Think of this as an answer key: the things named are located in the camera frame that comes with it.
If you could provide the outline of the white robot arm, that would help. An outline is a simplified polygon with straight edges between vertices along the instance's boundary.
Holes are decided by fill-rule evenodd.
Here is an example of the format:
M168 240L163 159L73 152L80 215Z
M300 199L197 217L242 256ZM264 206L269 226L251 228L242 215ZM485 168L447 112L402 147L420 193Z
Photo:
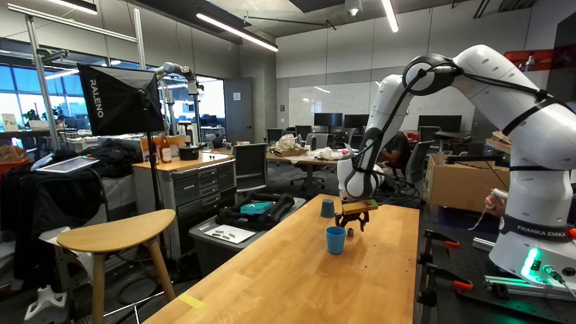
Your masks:
M400 132L411 102L458 91L510 143L510 184L490 262L544 287L575 287L576 240L570 224L576 170L576 114L489 46L456 57L426 55L379 84L361 150L337 163L339 195L366 201L382 184L377 161Z

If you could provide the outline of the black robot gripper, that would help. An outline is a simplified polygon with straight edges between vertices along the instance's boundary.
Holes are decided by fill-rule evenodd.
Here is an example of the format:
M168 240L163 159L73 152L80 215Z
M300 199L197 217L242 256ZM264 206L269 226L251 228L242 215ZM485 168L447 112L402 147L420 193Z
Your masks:
M361 233L364 233L370 224L370 213L377 208L379 204L375 201L345 202L343 213L336 217L336 226L346 229L350 222L359 222Z

